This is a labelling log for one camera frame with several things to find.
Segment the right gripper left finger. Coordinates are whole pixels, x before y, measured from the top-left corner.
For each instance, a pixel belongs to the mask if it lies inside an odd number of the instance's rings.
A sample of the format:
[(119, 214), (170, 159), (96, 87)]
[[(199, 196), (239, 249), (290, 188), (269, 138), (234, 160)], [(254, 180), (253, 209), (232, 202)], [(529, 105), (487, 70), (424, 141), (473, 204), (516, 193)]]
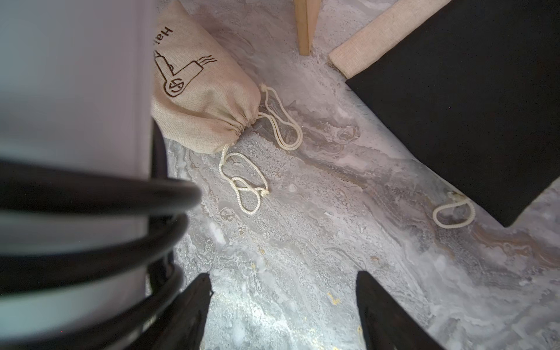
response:
[(210, 275), (199, 274), (128, 349), (200, 349), (213, 296)]

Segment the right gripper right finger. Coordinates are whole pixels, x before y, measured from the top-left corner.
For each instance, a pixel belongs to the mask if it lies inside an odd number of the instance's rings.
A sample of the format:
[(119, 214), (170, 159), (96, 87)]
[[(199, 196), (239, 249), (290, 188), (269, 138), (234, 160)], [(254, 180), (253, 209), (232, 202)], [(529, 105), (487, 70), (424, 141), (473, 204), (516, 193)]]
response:
[(357, 308), (366, 349), (441, 349), (367, 271), (356, 279)]

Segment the white hair dryer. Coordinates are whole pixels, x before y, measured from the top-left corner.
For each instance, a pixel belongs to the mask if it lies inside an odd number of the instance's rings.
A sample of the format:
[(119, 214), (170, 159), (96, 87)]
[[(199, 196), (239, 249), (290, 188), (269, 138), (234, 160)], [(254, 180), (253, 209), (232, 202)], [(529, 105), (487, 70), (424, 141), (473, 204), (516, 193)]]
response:
[(154, 1), (1, 3), (1, 348), (128, 349), (201, 200), (150, 112)]

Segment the beige linen drawstring bag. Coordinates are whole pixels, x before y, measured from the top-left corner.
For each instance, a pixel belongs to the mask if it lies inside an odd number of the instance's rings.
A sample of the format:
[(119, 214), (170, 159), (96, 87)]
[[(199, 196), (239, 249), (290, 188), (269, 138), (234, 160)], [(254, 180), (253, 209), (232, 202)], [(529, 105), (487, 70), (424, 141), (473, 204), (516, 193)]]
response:
[(230, 151), (260, 119), (272, 126), (278, 146), (297, 150), (303, 131), (275, 89), (257, 85), (180, 1), (158, 15), (154, 43), (155, 87), (152, 116), (163, 136), (196, 153), (220, 154), (261, 170), (245, 155)]

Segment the black drawstring pouch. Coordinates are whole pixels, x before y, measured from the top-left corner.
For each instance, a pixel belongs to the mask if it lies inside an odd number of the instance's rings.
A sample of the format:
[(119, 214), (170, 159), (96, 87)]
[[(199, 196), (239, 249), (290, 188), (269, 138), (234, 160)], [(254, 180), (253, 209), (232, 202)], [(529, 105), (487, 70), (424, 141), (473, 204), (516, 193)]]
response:
[(505, 227), (559, 177), (558, 1), (451, 1), (347, 83)]

